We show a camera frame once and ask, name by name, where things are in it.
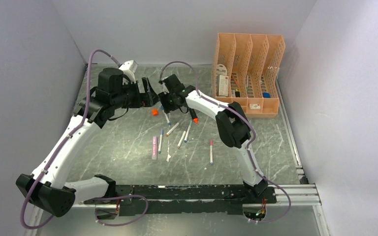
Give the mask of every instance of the wall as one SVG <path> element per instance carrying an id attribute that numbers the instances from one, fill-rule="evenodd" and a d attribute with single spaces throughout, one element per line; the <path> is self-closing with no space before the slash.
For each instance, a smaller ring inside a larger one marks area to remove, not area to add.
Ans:
<path id="1" fill-rule="evenodd" d="M 59 139 L 83 70 L 50 1 L 0 0 L 0 235 L 24 233 L 24 197 L 15 180 L 31 173 Z"/>
<path id="2" fill-rule="evenodd" d="M 280 79 L 332 235 L 378 235 L 378 0 L 318 0 Z"/>
<path id="3" fill-rule="evenodd" d="M 83 55 L 101 48 L 120 61 L 211 64 L 218 32 L 282 34 L 289 47 L 315 0 L 53 2 Z"/>

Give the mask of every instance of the perforated divider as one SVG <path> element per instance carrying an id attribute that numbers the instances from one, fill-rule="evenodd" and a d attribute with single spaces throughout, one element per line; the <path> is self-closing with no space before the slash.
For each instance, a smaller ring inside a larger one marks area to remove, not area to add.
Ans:
<path id="1" fill-rule="evenodd" d="M 279 112 L 276 75 L 284 49 L 281 35 L 219 33 L 212 67 L 214 98 L 222 102 L 240 103 L 248 118 L 274 118 Z M 217 96 L 217 64 L 224 64 L 228 76 L 237 79 L 238 84 L 230 79 L 228 97 Z M 231 88 L 237 88 L 240 97 L 234 97 Z"/>

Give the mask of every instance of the purple cable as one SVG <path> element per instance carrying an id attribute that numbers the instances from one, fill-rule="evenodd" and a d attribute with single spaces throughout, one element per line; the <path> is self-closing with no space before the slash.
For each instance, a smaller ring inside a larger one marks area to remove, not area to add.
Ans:
<path id="1" fill-rule="evenodd" d="M 213 100 L 207 98 L 207 97 L 203 97 L 202 96 L 202 93 L 199 91 L 198 89 L 198 80 L 199 80 L 199 77 L 198 77 L 198 74 L 196 73 L 196 70 L 188 63 L 184 62 L 184 61 L 179 61 L 179 60 L 176 60 L 176 61 L 172 61 L 172 62 L 169 62 L 168 64 L 166 64 L 160 71 L 160 80 L 163 76 L 163 72 L 164 70 L 166 69 L 166 67 L 168 67 L 169 65 L 173 64 L 173 63 L 182 63 L 182 64 L 185 64 L 187 65 L 192 71 L 194 71 L 195 73 L 195 76 L 196 76 L 196 85 L 195 85 L 195 90 L 196 90 L 196 93 L 199 95 L 200 98 L 203 98 L 204 100 L 214 104 L 214 105 L 217 105 L 221 108 L 224 108 L 224 109 L 227 109 L 229 110 L 230 112 L 232 112 L 233 114 L 235 114 L 236 116 L 238 116 L 238 118 L 240 118 L 248 127 L 249 129 L 252 131 L 253 133 L 253 138 L 247 143 L 246 145 L 246 148 L 247 148 L 247 153 L 249 155 L 249 159 L 254 167 L 254 171 L 256 172 L 256 174 L 264 179 L 265 181 L 271 183 L 272 185 L 276 186 L 278 189 L 280 189 L 287 197 L 287 201 L 288 201 L 288 206 L 287 206 L 287 209 L 281 214 L 279 215 L 278 217 L 276 218 L 273 218 L 273 219 L 270 219 L 270 220 L 264 220 L 264 221 L 259 221 L 258 223 L 260 224 L 264 224 L 264 223 L 270 223 L 270 222 L 273 222 L 273 221 L 276 221 L 276 220 L 279 220 L 280 218 L 284 217 L 289 211 L 290 211 L 290 208 L 292 207 L 292 202 L 291 202 L 291 199 L 289 197 L 289 194 L 278 184 L 276 184 L 275 182 L 269 180 L 268 178 L 266 178 L 265 176 L 263 176 L 262 174 L 260 174 L 260 172 L 258 171 L 257 169 L 257 166 L 255 165 L 254 163 L 254 160 L 253 160 L 253 157 L 252 157 L 252 154 L 251 154 L 251 150 L 249 149 L 250 147 L 250 144 L 256 139 L 256 132 L 255 130 L 253 129 L 253 126 L 248 122 L 248 120 L 246 118 L 244 118 L 241 114 L 239 114 L 238 112 L 236 112 L 235 110 L 233 110 L 232 108 L 228 107 L 228 106 L 224 106 L 222 104 L 219 104 L 219 103 L 216 103 L 214 102 Z"/>
<path id="2" fill-rule="evenodd" d="M 31 188 L 28 190 L 28 193 L 25 197 L 25 200 L 24 200 L 24 203 L 22 204 L 22 207 L 21 207 L 21 214 L 20 214 L 20 221 L 21 221 L 21 225 L 28 229 L 28 230 L 35 230 L 35 229 L 38 229 L 38 228 L 41 228 L 43 227 L 44 225 L 46 225 L 54 216 L 50 216 L 46 221 L 44 221 L 42 224 L 40 225 L 37 225 L 37 226 L 29 226 L 25 223 L 25 219 L 24 219 L 24 216 L 25 216 L 25 210 L 27 208 L 27 203 L 28 201 L 30 200 L 31 198 L 31 195 L 32 195 L 32 192 L 34 191 L 35 187 L 37 186 L 38 182 L 43 178 L 45 172 L 48 170 L 48 168 L 50 167 L 51 163 L 53 163 L 54 159 L 56 158 L 57 154 L 59 154 L 60 150 L 62 149 L 62 147 L 65 145 L 65 143 L 69 140 L 69 136 L 72 137 L 73 134 L 79 130 L 83 124 L 85 123 L 85 120 L 86 120 L 86 117 L 88 115 L 88 111 L 89 111 L 89 103 L 91 101 L 91 68 L 92 68 L 92 59 L 95 55 L 95 53 L 97 52 L 102 52 L 104 53 L 105 55 L 107 55 L 109 58 L 111 58 L 111 60 L 117 64 L 118 66 L 120 66 L 120 63 L 118 62 L 118 60 L 116 60 L 112 55 L 110 55 L 109 53 L 107 53 L 106 51 L 104 50 L 101 50 L 101 49 L 96 49 L 96 50 L 93 50 L 91 52 L 91 55 L 89 56 L 89 62 L 88 62 L 88 74 L 87 74 L 87 77 L 86 77 L 86 105 L 85 105 L 85 111 L 83 113 L 83 117 L 82 117 L 82 120 L 80 121 L 79 125 L 77 125 L 74 129 L 72 129 L 72 131 L 69 133 L 68 136 L 66 136 L 61 142 L 60 144 L 57 146 L 57 148 L 54 150 L 53 154 L 51 155 L 50 159 L 48 160 L 47 164 L 44 166 L 43 170 L 41 171 L 41 173 L 38 175 L 38 177 L 35 179 L 35 181 L 32 183 L 32 186 Z"/>
<path id="3" fill-rule="evenodd" d="M 126 195 L 126 196 L 120 196 L 120 197 L 114 197 L 114 198 L 94 198 L 93 200 L 100 200 L 100 201 L 105 201 L 105 200 L 118 200 L 118 199 L 127 199 L 127 198 L 141 198 L 143 200 L 146 201 L 146 208 L 144 209 L 143 213 L 141 213 L 140 216 L 136 217 L 135 219 L 132 219 L 126 223 L 121 223 L 121 224 L 107 224 L 107 223 L 103 223 L 102 221 L 100 221 L 98 218 L 97 218 L 97 213 L 96 213 L 96 210 L 95 210 L 95 219 L 96 219 L 96 222 L 103 225 L 103 226 L 112 226 L 112 227 L 116 227 L 116 226 L 124 226 L 124 225 L 129 225 L 131 223 L 134 223 L 135 221 L 143 218 L 143 216 L 146 214 L 148 208 L 149 208 L 149 200 L 147 200 L 147 198 L 145 198 L 144 196 L 141 196 L 141 195 Z"/>

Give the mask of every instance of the purple hose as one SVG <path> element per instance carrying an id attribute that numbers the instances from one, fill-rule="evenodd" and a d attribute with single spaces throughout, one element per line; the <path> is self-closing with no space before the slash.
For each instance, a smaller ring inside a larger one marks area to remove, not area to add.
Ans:
<path id="1" fill-rule="evenodd" d="M 94 198 L 93 200 L 101 200 L 101 201 L 105 201 L 105 200 L 118 200 L 118 199 L 127 199 L 127 198 L 141 198 L 143 200 L 146 201 L 146 208 L 144 209 L 143 213 L 141 213 L 140 216 L 136 217 L 135 219 L 132 219 L 126 223 L 121 223 L 121 224 L 107 224 L 107 223 L 103 223 L 102 221 L 100 221 L 98 218 L 97 218 L 97 213 L 96 213 L 96 210 L 95 210 L 95 219 L 96 219 L 96 222 L 103 225 L 103 226 L 112 226 L 112 227 L 116 227 L 116 226 L 124 226 L 124 225 L 129 225 L 131 223 L 134 223 L 135 221 L 141 219 L 147 212 L 148 208 L 149 208 L 149 200 L 147 200 L 147 198 L 145 198 L 144 196 L 141 196 L 141 195 L 126 195 L 126 196 L 120 196 L 120 197 L 114 197 L 114 198 Z"/>
<path id="2" fill-rule="evenodd" d="M 86 105 L 85 105 L 85 111 L 83 113 L 83 117 L 82 117 L 82 120 L 80 121 L 79 125 L 77 125 L 74 129 L 72 129 L 72 131 L 69 133 L 68 136 L 73 136 L 73 134 L 79 130 L 83 124 L 85 123 L 85 120 L 86 120 L 86 117 L 88 115 L 88 111 L 89 111 L 89 103 L 91 101 L 91 68 L 92 68 L 92 59 L 95 55 L 95 53 L 97 52 L 102 52 L 104 53 L 105 55 L 107 55 L 109 58 L 111 58 L 111 60 L 117 64 L 118 66 L 120 66 L 120 63 L 118 62 L 118 60 L 116 60 L 112 55 L 110 55 L 109 53 L 107 53 L 106 51 L 104 50 L 101 50 L 101 49 L 96 49 L 96 50 L 93 50 L 91 52 L 91 55 L 89 56 L 89 62 L 88 62 L 88 74 L 87 74 L 87 77 L 86 77 Z M 43 178 L 45 172 L 48 170 L 48 168 L 50 167 L 51 163 L 53 163 L 54 159 L 56 158 L 57 154 L 59 154 L 60 150 L 62 149 L 62 147 L 65 145 L 65 143 L 68 141 L 69 137 L 66 136 L 61 142 L 60 144 L 57 146 L 57 148 L 54 150 L 53 154 L 51 155 L 50 159 L 48 160 L 47 164 L 44 166 L 43 168 L 43 171 L 41 171 L 41 173 L 38 175 L 38 177 L 35 179 L 34 183 L 32 183 L 32 186 L 31 188 L 28 190 L 28 193 L 25 197 L 25 200 L 24 200 L 24 203 L 22 204 L 22 207 L 21 207 L 21 214 L 20 214 L 20 221 L 21 221 L 21 225 L 28 229 L 28 230 L 35 230 L 35 229 L 38 229 L 38 228 L 41 228 L 43 227 L 44 225 L 46 225 L 54 216 L 50 216 L 46 221 L 44 221 L 42 224 L 40 225 L 37 225 L 37 226 L 29 226 L 25 223 L 25 219 L 24 219 L 24 216 L 25 216 L 25 210 L 27 208 L 27 203 L 28 201 L 30 200 L 31 198 L 31 195 L 32 195 L 32 192 L 34 191 L 35 187 L 37 186 L 38 182 Z"/>
<path id="3" fill-rule="evenodd" d="M 198 89 L 198 80 L 199 80 L 199 77 L 198 77 L 198 74 L 196 73 L 196 70 L 188 63 L 184 62 L 184 61 L 179 61 L 179 60 L 176 60 L 176 61 L 172 61 L 172 62 L 169 62 L 168 64 L 166 64 L 160 71 L 160 80 L 163 76 L 163 72 L 164 70 L 166 69 L 166 67 L 168 67 L 169 65 L 173 64 L 173 63 L 182 63 L 182 64 L 185 64 L 187 65 L 194 73 L 195 73 L 195 76 L 196 76 L 196 85 L 195 85 L 195 89 L 196 89 L 196 93 L 199 95 L 200 98 L 203 98 L 204 100 L 214 104 L 214 105 L 217 105 L 221 108 L 224 108 L 224 109 L 227 109 L 229 110 L 230 112 L 232 112 L 233 114 L 235 114 L 236 116 L 238 116 L 238 118 L 240 118 L 248 127 L 249 129 L 252 131 L 253 133 L 253 138 L 247 143 L 246 145 L 246 148 L 247 148 L 247 153 L 249 155 L 249 159 L 254 167 L 254 171 L 257 173 L 257 175 L 264 179 L 265 181 L 271 183 L 272 185 L 276 186 L 278 189 L 280 189 L 287 197 L 287 201 L 288 201 L 288 206 L 287 206 L 287 209 L 281 214 L 279 215 L 278 217 L 276 218 L 273 218 L 273 219 L 270 219 L 270 220 L 264 220 L 264 221 L 259 221 L 258 223 L 260 224 L 264 224 L 264 223 L 270 223 L 270 222 L 273 222 L 273 221 L 276 221 L 276 220 L 279 220 L 280 218 L 284 217 L 289 211 L 290 211 L 290 208 L 292 207 L 292 202 L 291 202 L 291 199 L 288 195 L 288 193 L 278 184 L 276 184 L 275 182 L 269 180 L 268 178 L 266 178 L 265 176 L 263 176 L 262 174 L 260 174 L 260 172 L 258 171 L 258 168 L 257 166 L 255 165 L 254 163 L 254 160 L 253 160 L 253 157 L 252 157 L 252 154 L 251 154 L 251 150 L 249 149 L 249 146 L 250 144 L 256 139 L 256 132 L 253 128 L 253 126 L 248 122 L 247 119 L 245 119 L 241 114 L 239 114 L 238 112 L 236 112 L 235 110 L 233 110 L 232 108 L 228 107 L 228 106 L 224 106 L 222 104 L 218 104 L 216 103 L 215 101 L 207 98 L 207 97 L 203 97 L 202 96 L 202 93 L 199 91 Z"/>

